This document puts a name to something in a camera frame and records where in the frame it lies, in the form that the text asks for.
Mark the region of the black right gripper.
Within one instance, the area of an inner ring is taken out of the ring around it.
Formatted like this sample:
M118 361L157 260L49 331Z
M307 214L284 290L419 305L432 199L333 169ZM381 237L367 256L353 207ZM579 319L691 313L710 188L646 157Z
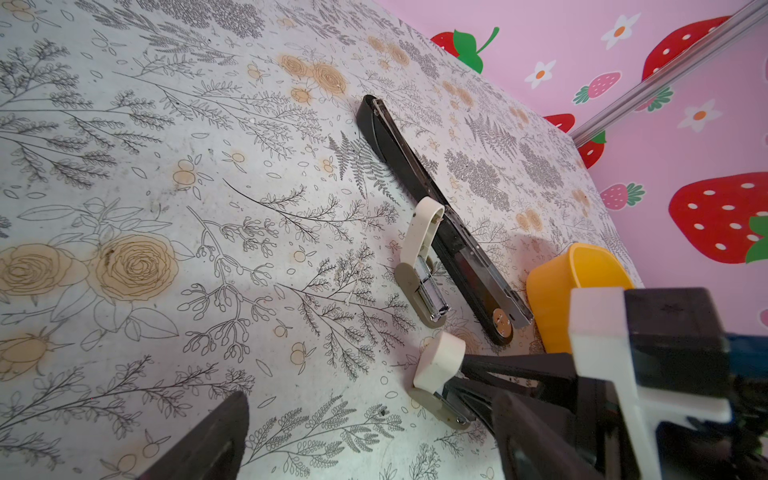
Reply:
M490 432L514 417L502 400L525 390L507 377L565 387L558 402L573 410L577 452L608 478L638 479L638 460L613 380L579 375L568 353L464 357L446 384ZM641 406L650 421L664 479L764 479L767 460L767 362L764 359L636 359Z

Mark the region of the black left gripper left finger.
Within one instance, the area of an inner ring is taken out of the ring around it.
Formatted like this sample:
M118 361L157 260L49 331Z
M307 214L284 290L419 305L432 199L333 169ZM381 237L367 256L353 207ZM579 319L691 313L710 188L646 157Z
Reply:
M229 395L138 478L236 479L248 428L247 396L238 391Z

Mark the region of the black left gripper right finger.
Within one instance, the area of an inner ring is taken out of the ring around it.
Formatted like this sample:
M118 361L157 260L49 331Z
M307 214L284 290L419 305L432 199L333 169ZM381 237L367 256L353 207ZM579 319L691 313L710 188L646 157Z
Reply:
M599 479L600 473L506 391L492 400L493 433L506 479Z

